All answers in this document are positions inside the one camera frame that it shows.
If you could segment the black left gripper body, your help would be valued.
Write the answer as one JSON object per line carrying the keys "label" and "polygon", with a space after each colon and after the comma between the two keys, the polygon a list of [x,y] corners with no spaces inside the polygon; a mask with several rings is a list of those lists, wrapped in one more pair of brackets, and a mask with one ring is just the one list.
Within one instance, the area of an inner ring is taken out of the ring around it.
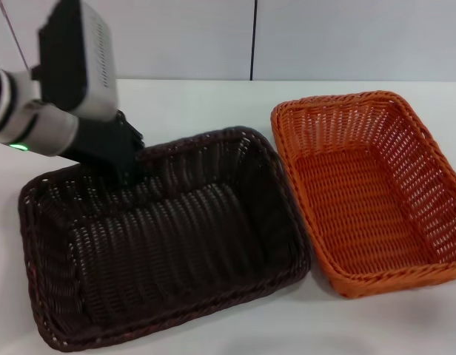
{"label": "black left gripper body", "polygon": [[144,136],[119,111],[111,121],[79,118],[76,135],[62,156],[119,178],[132,178],[137,171],[136,153],[143,148]]}

